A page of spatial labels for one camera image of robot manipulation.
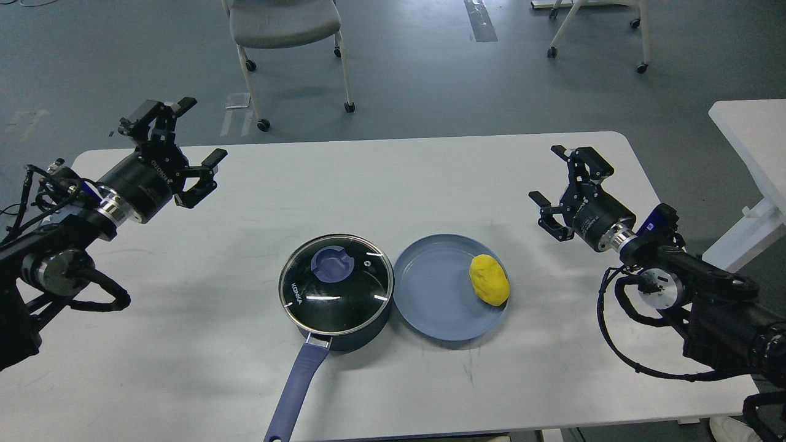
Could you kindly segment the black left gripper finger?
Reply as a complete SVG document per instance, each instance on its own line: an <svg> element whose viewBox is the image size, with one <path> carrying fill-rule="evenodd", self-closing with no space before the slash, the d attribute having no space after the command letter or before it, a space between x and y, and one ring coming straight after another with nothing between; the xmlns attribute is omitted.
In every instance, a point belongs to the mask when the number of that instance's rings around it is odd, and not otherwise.
<svg viewBox="0 0 786 442"><path fill-rule="evenodd" d="M175 204L186 209L193 209L218 187L214 176L218 173L218 164L227 157L225 149L214 149L199 166L175 171L174 200Z"/></svg>
<svg viewBox="0 0 786 442"><path fill-rule="evenodd" d="M173 104L146 100L129 117L122 117L118 134L131 138L135 143L158 142L174 134L177 120L196 106L197 99L182 98Z"/></svg>

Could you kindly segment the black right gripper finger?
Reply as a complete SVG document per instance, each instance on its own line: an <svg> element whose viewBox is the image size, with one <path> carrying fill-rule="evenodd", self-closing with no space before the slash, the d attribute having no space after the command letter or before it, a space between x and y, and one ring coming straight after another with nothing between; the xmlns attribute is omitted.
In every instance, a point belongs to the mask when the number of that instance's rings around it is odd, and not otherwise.
<svg viewBox="0 0 786 442"><path fill-rule="evenodd" d="M538 224L543 230L560 242L574 238L574 229L570 225L559 223L554 217L555 215L566 215L570 207L552 205L539 191L529 192L528 197L539 207Z"/></svg>
<svg viewBox="0 0 786 442"><path fill-rule="evenodd" d="M615 168L606 162L592 147L567 149L563 145L551 146L551 151L567 163L568 182L571 184L600 185L615 173Z"/></svg>

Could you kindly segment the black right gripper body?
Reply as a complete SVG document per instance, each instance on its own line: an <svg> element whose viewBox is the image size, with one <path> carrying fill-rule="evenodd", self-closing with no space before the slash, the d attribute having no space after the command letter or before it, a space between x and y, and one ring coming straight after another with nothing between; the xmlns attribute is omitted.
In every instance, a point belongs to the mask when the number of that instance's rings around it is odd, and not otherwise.
<svg viewBox="0 0 786 442"><path fill-rule="evenodd" d="M578 235L595 252L609 250L617 231L631 229L636 221L634 213L591 180L570 180L559 209L564 226L556 230L556 239Z"/></svg>

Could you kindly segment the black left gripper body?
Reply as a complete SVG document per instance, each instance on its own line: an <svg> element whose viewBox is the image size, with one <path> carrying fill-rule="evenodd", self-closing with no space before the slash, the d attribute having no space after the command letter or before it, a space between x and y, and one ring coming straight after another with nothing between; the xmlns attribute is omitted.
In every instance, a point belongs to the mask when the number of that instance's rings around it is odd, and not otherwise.
<svg viewBox="0 0 786 442"><path fill-rule="evenodd" d="M134 151L98 180L98 188L103 198L120 202L125 218L149 223L183 190L189 162L172 128L126 124L119 132L134 142Z"/></svg>

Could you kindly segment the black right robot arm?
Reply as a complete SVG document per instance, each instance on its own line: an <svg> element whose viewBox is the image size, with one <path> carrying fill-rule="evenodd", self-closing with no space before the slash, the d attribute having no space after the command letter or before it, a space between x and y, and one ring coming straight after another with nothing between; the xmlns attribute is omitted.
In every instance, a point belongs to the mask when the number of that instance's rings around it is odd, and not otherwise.
<svg viewBox="0 0 786 442"><path fill-rule="evenodd" d="M764 406L784 406L784 317L758 302L758 284L743 275L705 262L685 251L679 216L660 203L634 229L636 216L602 188L614 173L592 147L552 152L567 165L567 187L552 204L539 191L538 224L558 241L579 237L593 251L612 250L620 266L606 269L599 287L597 319L607 346L638 374L659 379L711 382L755 374L777 387L750 395L743 417L763 441L783 441L758 416ZM617 349L605 321L605 293L612 287L618 305L632 321L674 329L683 339L682 354L709 366L697 374L668 374L649 368Z"/></svg>

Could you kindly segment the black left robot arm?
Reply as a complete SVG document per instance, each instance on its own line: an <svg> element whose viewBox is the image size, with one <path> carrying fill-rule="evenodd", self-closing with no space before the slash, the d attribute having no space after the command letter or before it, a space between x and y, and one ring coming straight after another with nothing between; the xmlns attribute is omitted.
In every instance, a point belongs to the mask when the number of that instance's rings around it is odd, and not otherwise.
<svg viewBox="0 0 786 442"><path fill-rule="evenodd" d="M79 176L62 158L26 168L19 210L1 248L1 367L39 354L41 330L65 308L123 311L130 295L96 269L87 252L110 241L121 224L144 224L170 201L193 209L217 188L214 149L192 166L175 142L175 126L196 99L148 100L118 131L134 142L131 154L98 180Z"/></svg>

